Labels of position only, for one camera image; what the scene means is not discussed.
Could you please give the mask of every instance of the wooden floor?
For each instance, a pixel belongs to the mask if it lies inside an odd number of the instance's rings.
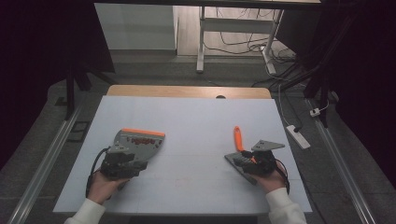
[[[177,7],[178,15],[178,33],[177,33],[177,55],[179,56],[196,56],[198,52],[199,44],[199,8],[198,7]],[[206,18],[227,18],[227,19],[249,19],[249,20],[267,20],[273,19],[274,11],[272,9],[260,9],[257,8],[227,8],[227,7],[206,7],[205,17]],[[266,37],[268,35],[254,34],[251,37],[253,41],[247,43],[252,34],[235,34],[235,33],[221,33],[220,32],[205,32],[204,42],[207,47],[211,49],[205,49],[205,55],[219,55],[219,56],[258,56],[262,55],[257,52],[248,52],[239,54],[239,52],[245,52],[249,50],[248,46],[259,45],[266,43]],[[239,45],[229,45],[232,43],[245,42]],[[220,50],[222,49],[237,54],[226,53]],[[278,41],[274,42],[272,49],[275,52],[279,52],[282,49],[286,49],[284,45]]]

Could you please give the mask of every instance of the white sleeve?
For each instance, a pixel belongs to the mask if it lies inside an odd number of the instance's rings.
[[[76,214],[68,218],[64,224],[97,224],[105,210],[102,205],[85,199]]]
[[[306,223],[303,210],[299,204],[291,201],[286,188],[273,190],[265,198],[270,205],[269,218],[272,224]]]

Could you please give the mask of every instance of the person's left hand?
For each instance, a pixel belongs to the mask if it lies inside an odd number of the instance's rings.
[[[99,171],[92,177],[92,184],[88,199],[99,204],[103,204],[116,190],[117,187],[130,179],[109,180]]]

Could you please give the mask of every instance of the power plug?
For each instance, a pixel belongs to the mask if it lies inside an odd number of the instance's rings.
[[[310,110],[309,114],[311,114],[311,117],[316,117],[317,115],[320,114],[320,110],[318,108]]]

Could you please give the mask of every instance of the hand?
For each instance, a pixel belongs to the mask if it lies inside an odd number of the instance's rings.
[[[88,199],[99,204],[103,204],[116,190],[117,187],[130,179],[109,180],[102,173],[95,172]]]
[[[282,172],[285,172],[285,169],[283,168],[283,166],[280,164],[279,161],[276,162],[276,165],[277,167],[279,167],[279,169]],[[277,171],[273,171],[271,174],[266,176],[258,176],[258,175],[251,175],[251,176],[257,180],[257,182],[261,185],[265,193],[269,193],[273,190],[286,187],[285,180]]]

